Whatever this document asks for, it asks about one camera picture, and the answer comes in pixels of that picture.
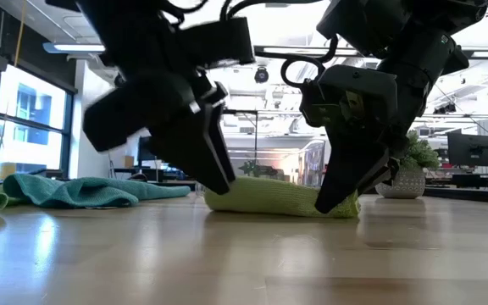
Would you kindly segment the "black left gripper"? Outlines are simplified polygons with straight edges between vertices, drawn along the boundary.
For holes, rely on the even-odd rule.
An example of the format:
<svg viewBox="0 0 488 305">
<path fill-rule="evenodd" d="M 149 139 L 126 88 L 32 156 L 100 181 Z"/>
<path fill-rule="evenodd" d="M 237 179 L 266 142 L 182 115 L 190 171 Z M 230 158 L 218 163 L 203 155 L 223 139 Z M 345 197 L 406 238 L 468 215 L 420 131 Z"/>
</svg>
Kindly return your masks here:
<svg viewBox="0 0 488 305">
<path fill-rule="evenodd" d="M 154 155 L 223 195 L 236 178 L 220 127 L 226 96 L 225 87 L 206 75 L 194 84 L 178 75 L 143 75 L 89 106 L 82 130 L 105 152 L 146 129 Z"/>
</svg>

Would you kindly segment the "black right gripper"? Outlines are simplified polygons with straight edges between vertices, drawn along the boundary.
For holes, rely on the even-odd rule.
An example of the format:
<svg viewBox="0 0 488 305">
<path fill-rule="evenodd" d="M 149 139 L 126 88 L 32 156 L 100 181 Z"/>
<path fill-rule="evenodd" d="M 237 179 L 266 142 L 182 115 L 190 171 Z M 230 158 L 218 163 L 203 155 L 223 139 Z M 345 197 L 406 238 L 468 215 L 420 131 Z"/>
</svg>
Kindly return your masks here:
<svg viewBox="0 0 488 305">
<path fill-rule="evenodd" d="M 392 180 L 399 160 L 387 147 L 408 146 L 409 126 L 422 108 L 420 89 L 395 80 L 306 80 L 301 92 L 306 122 L 324 127 L 331 145 L 315 203 L 319 212 Z"/>
</svg>

